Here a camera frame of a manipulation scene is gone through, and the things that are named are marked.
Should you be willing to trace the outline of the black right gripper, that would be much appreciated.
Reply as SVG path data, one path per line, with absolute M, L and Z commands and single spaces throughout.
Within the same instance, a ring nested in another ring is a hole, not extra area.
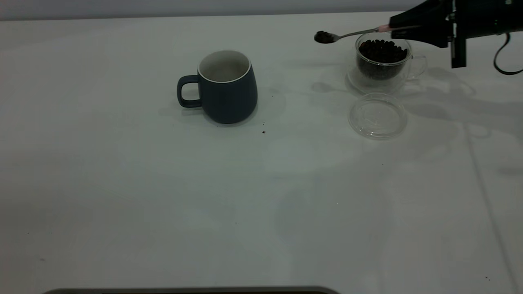
M 493 65 L 511 40 L 511 33 L 522 31 L 523 2 L 521 0 L 456 0 L 453 13 L 454 37 L 451 42 L 451 66 L 467 65 L 466 41 L 493 35 L 505 35 L 504 44 L 495 52 Z M 413 27 L 442 22 L 452 12 L 451 0 L 426 0 L 390 18 L 390 27 Z M 448 48 L 449 39 L 437 28 L 407 28 L 391 31 L 392 39 L 411 40 Z

